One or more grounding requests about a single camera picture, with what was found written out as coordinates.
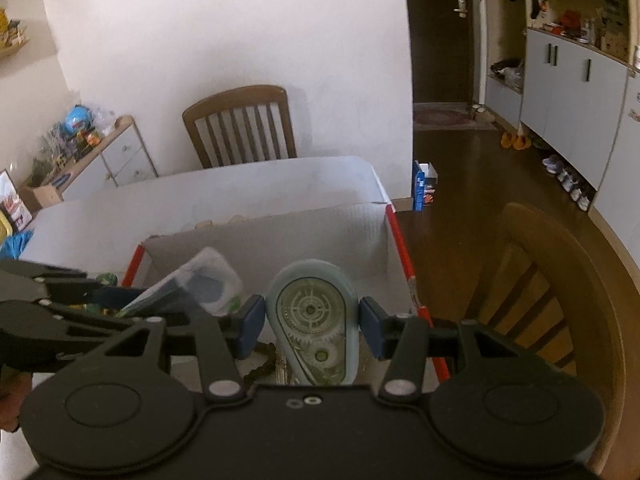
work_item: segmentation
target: door handle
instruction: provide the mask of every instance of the door handle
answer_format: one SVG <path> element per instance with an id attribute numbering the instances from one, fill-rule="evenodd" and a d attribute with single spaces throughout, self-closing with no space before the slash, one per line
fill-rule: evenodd
<path id="1" fill-rule="evenodd" d="M 469 10 L 466 6 L 466 0 L 458 0 L 458 8 L 453 9 L 453 12 L 457 12 L 460 18 L 466 18 Z"/>

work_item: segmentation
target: white wall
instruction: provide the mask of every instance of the white wall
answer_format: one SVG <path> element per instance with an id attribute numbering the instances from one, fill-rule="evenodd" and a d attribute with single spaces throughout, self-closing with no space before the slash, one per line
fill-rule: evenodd
<path id="1" fill-rule="evenodd" d="M 360 155 L 410 195 L 405 0 L 44 0 L 69 88 L 136 117 L 162 174 L 199 168 L 182 111 L 247 84 L 289 93 L 300 156 Z"/>
<path id="2" fill-rule="evenodd" d="M 0 0 L 27 25 L 20 52 L 0 60 L 0 170 L 13 164 L 16 184 L 31 172 L 28 147 L 64 117 L 71 104 L 42 0 Z"/>

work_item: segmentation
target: chair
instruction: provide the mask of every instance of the chair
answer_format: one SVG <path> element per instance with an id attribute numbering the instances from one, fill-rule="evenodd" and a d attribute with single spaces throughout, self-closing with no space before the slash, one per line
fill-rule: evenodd
<path id="1" fill-rule="evenodd" d="M 599 474 L 618 434 L 626 380 L 609 295 L 578 241 L 543 212 L 510 203 L 499 229 L 465 317 L 575 374 L 599 394 L 606 421 L 589 463 Z"/>
<path id="2" fill-rule="evenodd" d="M 287 92 L 279 86 L 245 86 L 212 95 L 187 108 L 182 120 L 203 168 L 212 168 L 212 152 L 217 166 L 283 158 L 282 142 L 288 158 L 297 156 Z"/>

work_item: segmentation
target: table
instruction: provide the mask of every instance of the table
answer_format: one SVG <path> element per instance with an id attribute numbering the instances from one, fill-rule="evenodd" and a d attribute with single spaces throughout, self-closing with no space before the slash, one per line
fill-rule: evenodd
<path id="1" fill-rule="evenodd" d="M 21 259 L 122 277 L 137 245 L 151 235 L 228 222 L 235 215 L 258 218 L 365 202 L 390 200 L 373 167 L 357 156 L 192 171 L 40 211 Z"/>

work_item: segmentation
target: rug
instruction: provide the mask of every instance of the rug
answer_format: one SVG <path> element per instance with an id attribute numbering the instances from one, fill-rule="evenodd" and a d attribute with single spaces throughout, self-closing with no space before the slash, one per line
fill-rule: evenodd
<path id="1" fill-rule="evenodd" d="M 495 130 L 495 126 L 471 118 L 471 107 L 457 103 L 414 104 L 414 130 Z"/>

